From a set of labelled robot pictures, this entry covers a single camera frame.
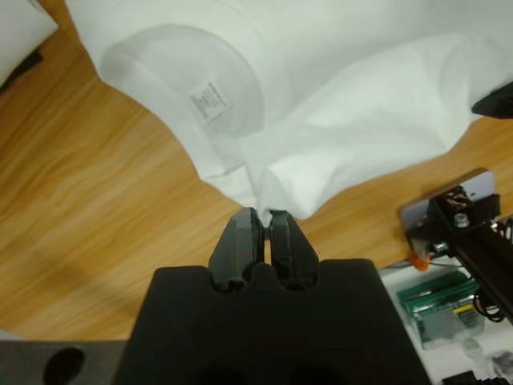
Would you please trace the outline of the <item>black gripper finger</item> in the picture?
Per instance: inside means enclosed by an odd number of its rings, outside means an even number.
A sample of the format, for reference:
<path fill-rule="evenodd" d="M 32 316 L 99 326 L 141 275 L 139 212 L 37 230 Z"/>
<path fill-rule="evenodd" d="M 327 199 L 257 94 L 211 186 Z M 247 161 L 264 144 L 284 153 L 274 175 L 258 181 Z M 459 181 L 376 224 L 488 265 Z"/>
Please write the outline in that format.
<path fill-rule="evenodd" d="M 226 225 L 208 261 L 215 289 L 239 292 L 251 281 L 252 269 L 264 262 L 265 229 L 257 211 L 242 208 Z"/>
<path fill-rule="evenodd" d="M 272 211 L 269 223 L 271 265 L 287 290 L 309 290 L 317 283 L 319 258 L 293 216 Z"/>
<path fill-rule="evenodd" d="M 499 120 L 513 118 L 513 83 L 509 83 L 475 103 L 471 111 Z"/>

